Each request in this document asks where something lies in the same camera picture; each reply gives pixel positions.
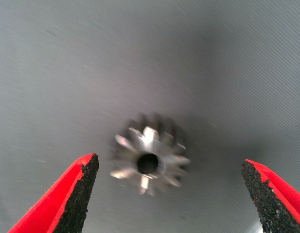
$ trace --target gray background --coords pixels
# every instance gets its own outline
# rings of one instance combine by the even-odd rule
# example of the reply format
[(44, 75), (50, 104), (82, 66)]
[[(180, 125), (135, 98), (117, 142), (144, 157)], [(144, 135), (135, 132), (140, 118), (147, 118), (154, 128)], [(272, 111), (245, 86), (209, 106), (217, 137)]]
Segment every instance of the gray background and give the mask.
[[(156, 198), (108, 174), (113, 136), (153, 111), (192, 160)], [(300, 1), (0, 0), (0, 232), (91, 152), (83, 232), (247, 232), (245, 158), (300, 191)]]

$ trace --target gear tooth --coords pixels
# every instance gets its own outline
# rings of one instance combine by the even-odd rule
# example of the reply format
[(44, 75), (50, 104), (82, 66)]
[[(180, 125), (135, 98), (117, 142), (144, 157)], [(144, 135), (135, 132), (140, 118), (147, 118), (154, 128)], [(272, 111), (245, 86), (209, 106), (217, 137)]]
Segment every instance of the gear tooth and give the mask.
[(173, 147), (174, 154), (183, 154), (185, 151), (184, 144), (184, 132), (180, 127), (177, 127), (175, 129), (175, 145)]
[(110, 172), (110, 175), (117, 179), (129, 179), (135, 171), (131, 168), (118, 169)]
[(144, 139), (147, 142), (150, 142), (153, 140), (155, 140), (155, 141), (159, 140), (159, 133), (155, 129), (152, 129), (149, 126), (144, 128), (143, 135), (144, 135)]
[(180, 176), (180, 177), (184, 177), (184, 176), (186, 176), (186, 175), (188, 174), (187, 171), (185, 171), (185, 170), (183, 170), (183, 169), (181, 169), (181, 168), (179, 168), (179, 167), (174, 167), (174, 168), (172, 168), (172, 169), (170, 170), (170, 173), (171, 173), (172, 175)]
[(161, 119), (160, 119), (159, 114), (157, 114), (157, 113), (153, 114), (152, 121), (149, 122), (148, 126), (150, 126), (152, 129), (159, 132), (159, 129), (161, 127)]
[(175, 141), (174, 135), (175, 129), (173, 121), (170, 118), (165, 119), (161, 127), (160, 142), (171, 147)]
[(173, 146), (172, 153), (173, 154), (183, 154), (185, 152), (185, 147), (182, 144), (176, 143)]
[(137, 152), (136, 149), (133, 147), (133, 145), (130, 143), (130, 141), (127, 138), (124, 138), (120, 135), (115, 135), (115, 140), (120, 144), (122, 147), (131, 150), (133, 152)]
[(143, 145), (143, 134), (134, 128), (129, 128), (129, 135), (131, 137), (131, 141), (133, 146), (136, 148), (136, 150), (141, 151), (144, 150), (144, 145)]
[(174, 142), (174, 137), (167, 132), (162, 132), (159, 136), (159, 140), (161, 143), (163, 143), (167, 146), (172, 146), (172, 144)]
[(168, 186), (167, 183), (160, 183), (160, 184), (157, 184), (157, 188), (158, 188), (161, 192), (163, 192), (163, 193), (168, 193), (169, 190), (170, 190), (170, 188), (169, 188), (169, 186)]
[(148, 190), (146, 191), (147, 194), (154, 197), (155, 196), (155, 187), (153, 185), (153, 181), (150, 181)]
[(176, 155), (175, 156), (175, 164), (176, 165), (185, 166), (185, 165), (188, 165), (190, 163), (191, 163), (191, 161), (188, 158), (184, 157), (184, 156), (181, 156), (181, 155)]
[(173, 186), (181, 187), (181, 182), (173, 177), (165, 176), (165, 180)]

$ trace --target gear hole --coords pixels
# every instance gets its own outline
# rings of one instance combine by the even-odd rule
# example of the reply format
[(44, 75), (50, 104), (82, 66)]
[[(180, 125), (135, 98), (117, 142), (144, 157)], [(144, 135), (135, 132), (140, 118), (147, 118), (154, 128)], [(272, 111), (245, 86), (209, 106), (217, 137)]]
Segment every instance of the gear hole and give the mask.
[(141, 174), (155, 172), (159, 166), (159, 159), (155, 154), (145, 154), (137, 161), (137, 168)]

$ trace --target textured rubber tip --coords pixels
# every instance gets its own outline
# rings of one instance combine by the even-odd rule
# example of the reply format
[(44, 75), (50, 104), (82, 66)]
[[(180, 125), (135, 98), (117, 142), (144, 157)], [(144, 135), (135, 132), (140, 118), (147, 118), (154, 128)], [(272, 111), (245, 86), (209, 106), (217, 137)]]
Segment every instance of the textured rubber tip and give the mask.
[(300, 233), (300, 194), (275, 172), (243, 163), (242, 176), (266, 233)]
[(99, 168), (98, 156), (78, 158), (9, 233), (78, 233)]

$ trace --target metal gear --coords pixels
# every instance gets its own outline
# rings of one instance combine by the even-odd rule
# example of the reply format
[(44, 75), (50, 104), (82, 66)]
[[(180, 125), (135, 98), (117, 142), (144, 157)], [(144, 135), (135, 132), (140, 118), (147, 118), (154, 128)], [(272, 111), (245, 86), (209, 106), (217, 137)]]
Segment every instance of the metal gear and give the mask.
[(190, 160), (181, 154), (185, 151), (183, 134), (173, 122), (155, 119), (144, 127), (128, 129), (128, 137), (116, 135), (119, 144), (110, 175), (128, 179), (140, 194), (155, 195), (155, 190), (167, 192), (170, 185), (180, 187), (179, 177), (187, 172), (181, 169)]

